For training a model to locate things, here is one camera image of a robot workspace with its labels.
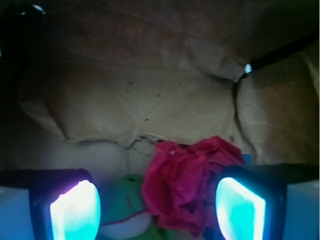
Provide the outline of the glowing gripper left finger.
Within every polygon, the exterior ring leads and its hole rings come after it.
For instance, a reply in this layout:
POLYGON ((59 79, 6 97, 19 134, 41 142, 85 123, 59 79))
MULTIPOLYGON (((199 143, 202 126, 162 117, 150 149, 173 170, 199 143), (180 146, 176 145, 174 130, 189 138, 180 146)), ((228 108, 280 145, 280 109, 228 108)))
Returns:
POLYGON ((2 240, 94 240, 100 196, 82 168, 2 170, 2 240))

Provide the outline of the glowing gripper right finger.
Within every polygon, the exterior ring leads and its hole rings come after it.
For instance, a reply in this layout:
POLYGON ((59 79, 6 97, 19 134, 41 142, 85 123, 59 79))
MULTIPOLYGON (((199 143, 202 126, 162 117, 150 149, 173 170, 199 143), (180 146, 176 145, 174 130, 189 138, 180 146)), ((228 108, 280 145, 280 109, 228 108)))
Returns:
POLYGON ((318 240, 319 166, 228 166, 217 184, 215 209, 226 240, 318 240))

